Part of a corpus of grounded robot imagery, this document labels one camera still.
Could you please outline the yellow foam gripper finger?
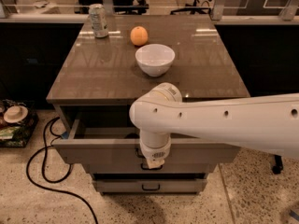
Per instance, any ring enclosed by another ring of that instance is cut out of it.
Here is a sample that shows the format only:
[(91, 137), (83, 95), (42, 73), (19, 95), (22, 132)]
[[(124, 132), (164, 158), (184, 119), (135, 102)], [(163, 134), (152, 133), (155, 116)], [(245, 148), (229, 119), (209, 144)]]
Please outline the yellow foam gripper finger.
[(150, 159), (147, 159), (147, 165), (150, 169), (160, 168), (162, 165), (164, 165), (164, 160), (150, 160)]

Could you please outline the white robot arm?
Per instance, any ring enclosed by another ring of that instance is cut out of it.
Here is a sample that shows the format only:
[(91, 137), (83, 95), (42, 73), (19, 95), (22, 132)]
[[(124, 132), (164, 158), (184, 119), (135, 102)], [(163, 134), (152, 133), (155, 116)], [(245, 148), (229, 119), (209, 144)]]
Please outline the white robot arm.
[(164, 164), (172, 133), (299, 158), (298, 93), (185, 103), (162, 83), (132, 103), (129, 117), (150, 169)]

